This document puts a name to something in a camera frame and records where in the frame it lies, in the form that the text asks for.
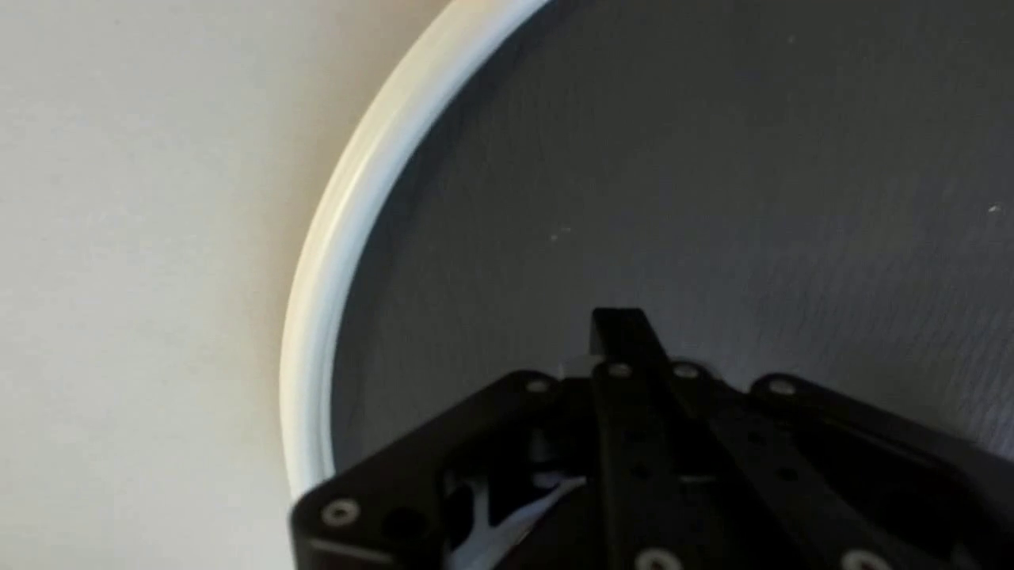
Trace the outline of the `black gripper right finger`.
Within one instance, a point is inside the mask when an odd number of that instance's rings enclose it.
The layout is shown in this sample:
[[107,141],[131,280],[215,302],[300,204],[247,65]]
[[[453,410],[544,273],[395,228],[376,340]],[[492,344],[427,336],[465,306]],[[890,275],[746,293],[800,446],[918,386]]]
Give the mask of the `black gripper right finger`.
[[791,429],[694,360],[669,368],[669,393],[706,429],[751,499],[809,570],[927,570],[933,558],[852,509],[804,458]]

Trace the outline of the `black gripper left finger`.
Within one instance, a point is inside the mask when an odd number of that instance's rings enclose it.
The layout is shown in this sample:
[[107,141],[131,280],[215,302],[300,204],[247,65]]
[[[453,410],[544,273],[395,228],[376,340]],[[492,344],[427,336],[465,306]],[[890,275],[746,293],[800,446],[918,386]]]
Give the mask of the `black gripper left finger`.
[[685,494],[672,467],[662,351],[644,311],[595,306],[593,374],[607,570],[690,570]]

